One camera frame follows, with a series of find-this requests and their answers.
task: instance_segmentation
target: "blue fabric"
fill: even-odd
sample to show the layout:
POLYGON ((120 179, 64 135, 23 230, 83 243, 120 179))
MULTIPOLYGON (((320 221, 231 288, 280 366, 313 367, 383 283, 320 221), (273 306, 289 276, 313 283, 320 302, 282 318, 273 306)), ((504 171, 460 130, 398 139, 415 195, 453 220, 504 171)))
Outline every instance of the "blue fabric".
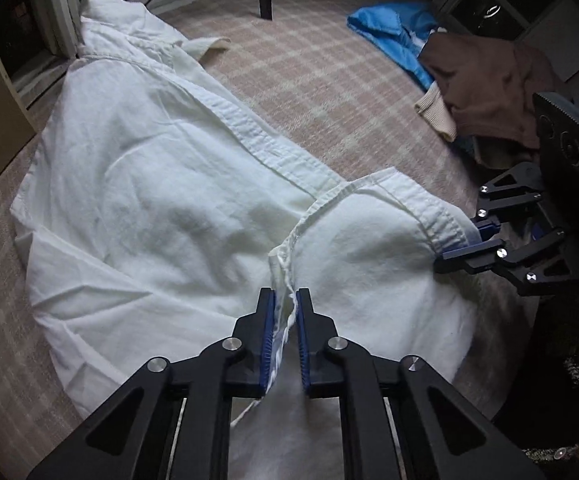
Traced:
POLYGON ((421 47, 410 37, 413 32, 420 40, 427 41, 431 30, 439 26, 426 4, 390 2, 363 7, 347 17, 347 26, 407 70, 423 89, 427 90, 434 82, 417 59, 421 47))

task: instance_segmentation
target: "brown fabric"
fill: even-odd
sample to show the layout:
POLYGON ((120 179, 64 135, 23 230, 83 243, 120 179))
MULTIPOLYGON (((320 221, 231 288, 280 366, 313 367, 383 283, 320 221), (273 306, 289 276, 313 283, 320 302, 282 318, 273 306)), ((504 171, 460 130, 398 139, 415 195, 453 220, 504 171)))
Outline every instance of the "brown fabric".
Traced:
MULTIPOLYGON (((473 215, 481 181, 466 169, 473 163, 416 114, 423 92, 410 77, 346 27, 347 14, 381 1, 388 0, 274 0, 274 21, 266 22, 258 0, 199 0, 162 17, 189 38, 231 38, 230 50, 203 60, 208 72, 345 178, 396 166, 473 215)), ((39 123, 58 89, 33 108, 39 123)), ((0 177, 0 470, 9 480, 24 479, 79 422, 29 311, 13 244, 8 208, 34 149, 0 177)), ((522 356, 531 300, 498 276, 478 280, 485 299, 455 383, 492 415, 522 356)))
POLYGON ((432 34, 419 61, 436 79, 460 136, 497 137, 538 149, 532 95, 570 98, 547 57, 523 43, 432 34))

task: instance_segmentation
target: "brown garment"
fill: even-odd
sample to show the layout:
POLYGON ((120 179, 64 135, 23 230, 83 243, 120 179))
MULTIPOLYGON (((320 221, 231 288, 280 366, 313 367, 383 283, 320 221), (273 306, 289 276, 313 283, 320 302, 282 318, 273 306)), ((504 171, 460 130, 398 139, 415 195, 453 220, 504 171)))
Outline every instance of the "brown garment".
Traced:
POLYGON ((463 34, 432 34, 418 60, 436 79, 460 136, 497 137, 538 149, 532 95, 570 93, 540 50, 463 34))

